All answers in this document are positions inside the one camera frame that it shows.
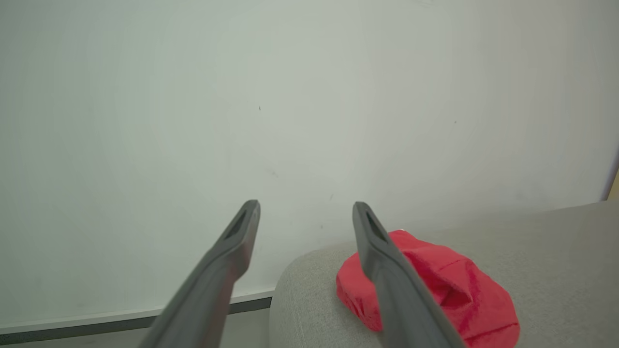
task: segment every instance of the crumpled red cloth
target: crumpled red cloth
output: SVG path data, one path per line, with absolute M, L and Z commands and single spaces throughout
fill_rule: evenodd
M 520 324 L 507 291 L 473 261 L 449 249 L 411 236 L 389 233 L 441 305 L 470 348 L 512 348 Z M 383 329 L 374 284 L 364 275 L 359 254 L 349 257 L 335 279 L 337 296 L 373 331 Z

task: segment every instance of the gray floor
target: gray floor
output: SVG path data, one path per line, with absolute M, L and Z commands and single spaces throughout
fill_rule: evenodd
M 148 329 L 55 339 L 52 341 L 9 344 L 10 348 L 135 348 Z M 220 348 L 268 348 L 269 309 L 228 315 Z

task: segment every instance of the gray couch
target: gray couch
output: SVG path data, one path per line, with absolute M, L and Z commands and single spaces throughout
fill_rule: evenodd
M 619 201 L 416 236 L 470 257 L 511 294 L 518 347 L 619 347 Z M 382 346 L 335 294 L 356 249 L 316 250 L 286 268 L 271 303 L 272 348 Z

